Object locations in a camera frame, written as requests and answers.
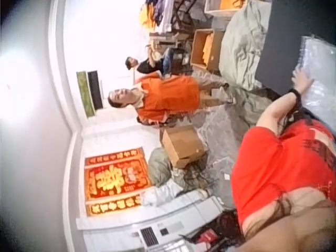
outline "red object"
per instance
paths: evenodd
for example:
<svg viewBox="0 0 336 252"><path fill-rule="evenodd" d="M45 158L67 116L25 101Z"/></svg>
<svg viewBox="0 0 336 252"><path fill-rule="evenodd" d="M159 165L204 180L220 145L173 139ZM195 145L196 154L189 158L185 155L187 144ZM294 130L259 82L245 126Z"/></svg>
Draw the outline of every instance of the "red object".
<svg viewBox="0 0 336 252"><path fill-rule="evenodd" d="M151 186L142 149L86 159L86 201L129 194Z"/></svg>
<svg viewBox="0 0 336 252"><path fill-rule="evenodd" d="M86 206L88 216L105 215L113 212L134 208L141 205L140 195L133 195L127 198L119 198L103 203L93 203Z"/></svg>
<svg viewBox="0 0 336 252"><path fill-rule="evenodd" d="M233 198L239 224L250 214L277 199L281 194L302 187L313 187L336 202L335 156L332 146L319 138L316 130L332 139L318 121L294 123L280 137L262 127L244 136L232 173Z"/></svg>
<svg viewBox="0 0 336 252"><path fill-rule="evenodd" d="M212 230L208 229L200 235L200 238L197 240L197 243L212 243L217 240L217 234Z"/></svg>

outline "red dress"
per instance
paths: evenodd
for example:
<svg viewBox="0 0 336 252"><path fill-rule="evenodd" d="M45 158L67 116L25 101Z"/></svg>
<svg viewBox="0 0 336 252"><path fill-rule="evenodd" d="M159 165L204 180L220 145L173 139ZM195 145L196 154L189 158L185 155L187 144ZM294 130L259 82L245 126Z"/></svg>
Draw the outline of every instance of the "red dress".
<svg viewBox="0 0 336 252"><path fill-rule="evenodd" d="M314 129L333 139L322 123L308 126L304 120L280 137L263 127L245 134L231 181L240 225L281 194L302 187L317 188L336 202L336 157Z"/></svg>

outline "orange shirt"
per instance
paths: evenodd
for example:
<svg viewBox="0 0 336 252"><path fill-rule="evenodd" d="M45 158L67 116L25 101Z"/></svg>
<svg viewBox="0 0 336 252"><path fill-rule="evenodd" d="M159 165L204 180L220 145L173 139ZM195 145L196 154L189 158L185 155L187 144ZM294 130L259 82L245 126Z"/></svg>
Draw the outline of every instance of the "orange shirt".
<svg viewBox="0 0 336 252"><path fill-rule="evenodd" d="M165 114L194 111L200 104L200 90L191 76L162 80L157 73L151 73L136 83L141 83L142 89L147 92L143 107L136 109L143 119L162 121Z"/></svg>
<svg viewBox="0 0 336 252"><path fill-rule="evenodd" d="M231 180L240 225L281 194L302 187L317 188L336 202L336 158L332 149L317 140L314 129L332 139L322 123L306 125L304 120L280 137L263 127L245 134Z"/></svg>

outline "open cardboard box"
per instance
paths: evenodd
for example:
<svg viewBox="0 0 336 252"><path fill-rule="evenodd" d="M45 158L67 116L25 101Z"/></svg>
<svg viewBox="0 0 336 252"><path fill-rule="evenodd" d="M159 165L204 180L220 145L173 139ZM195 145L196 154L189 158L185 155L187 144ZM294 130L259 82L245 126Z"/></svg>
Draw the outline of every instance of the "open cardboard box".
<svg viewBox="0 0 336 252"><path fill-rule="evenodd" d="M223 3L222 0L205 0L204 13L210 14L215 17L224 17L226 19L231 19L233 15L240 10L240 7L237 8L226 8L225 6L231 5L232 0L226 0L229 3ZM243 2L243 6L248 3L248 0Z"/></svg>
<svg viewBox="0 0 336 252"><path fill-rule="evenodd" d="M210 45L210 57L207 65L203 61L203 48L206 37L213 33L214 37ZM219 56L222 45L224 31L215 29L198 29L195 31L193 50L191 52L190 64L196 68L217 71L219 67Z"/></svg>
<svg viewBox="0 0 336 252"><path fill-rule="evenodd" d="M160 129L160 141L176 168L199 160L206 150L192 125Z"/></svg>

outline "red poster with gold characters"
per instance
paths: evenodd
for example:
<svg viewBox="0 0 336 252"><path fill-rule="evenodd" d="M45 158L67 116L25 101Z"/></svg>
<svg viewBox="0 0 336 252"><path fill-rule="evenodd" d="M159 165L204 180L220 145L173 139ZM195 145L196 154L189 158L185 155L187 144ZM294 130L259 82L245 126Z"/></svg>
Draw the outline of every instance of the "red poster with gold characters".
<svg viewBox="0 0 336 252"><path fill-rule="evenodd" d="M141 205L140 195L133 195L126 198L106 201L104 203L91 203L86 206L88 216L111 214L125 209Z"/></svg>
<svg viewBox="0 0 336 252"><path fill-rule="evenodd" d="M151 186L142 148L85 159L86 201L119 196Z"/></svg>

